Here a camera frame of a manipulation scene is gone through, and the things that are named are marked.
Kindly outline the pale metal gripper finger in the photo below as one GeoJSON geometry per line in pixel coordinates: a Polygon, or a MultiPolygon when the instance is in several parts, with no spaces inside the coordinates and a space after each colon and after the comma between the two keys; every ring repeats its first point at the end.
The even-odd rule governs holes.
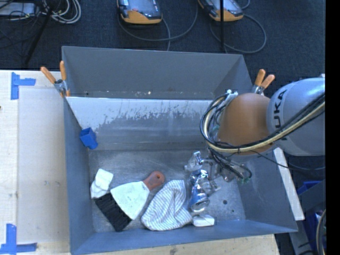
{"type": "Polygon", "coordinates": [[[208,178],[201,178],[199,180],[199,185],[203,193],[205,193],[207,196],[211,196],[221,189],[221,187],[214,180],[209,180],[208,178]]]}
{"type": "Polygon", "coordinates": [[[204,159],[201,157],[201,152],[196,151],[192,154],[187,164],[184,166],[184,170],[187,172],[193,172],[201,169],[204,164],[204,159]]]}

